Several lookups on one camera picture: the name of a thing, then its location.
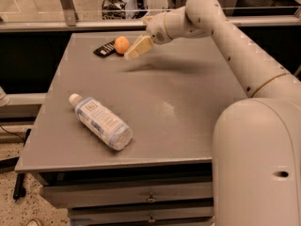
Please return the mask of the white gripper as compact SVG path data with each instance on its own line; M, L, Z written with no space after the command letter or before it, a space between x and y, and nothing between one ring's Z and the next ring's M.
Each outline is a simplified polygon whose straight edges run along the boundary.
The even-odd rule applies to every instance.
M160 13L153 16L142 18L143 24L146 25L148 36L139 36L134 44L126 51L124 57L126 60L139 57L153 48L153 43L165 44L171 42L171 38L166 32L165 25L166 13Z

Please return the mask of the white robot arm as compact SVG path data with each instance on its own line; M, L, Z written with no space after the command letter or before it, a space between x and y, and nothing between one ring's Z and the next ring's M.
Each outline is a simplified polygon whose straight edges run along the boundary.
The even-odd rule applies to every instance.
M187 0L143 22L147 35L127 58L209 36L246 94L214 128L214 226L301 226L301 82L229 22L217 0Z

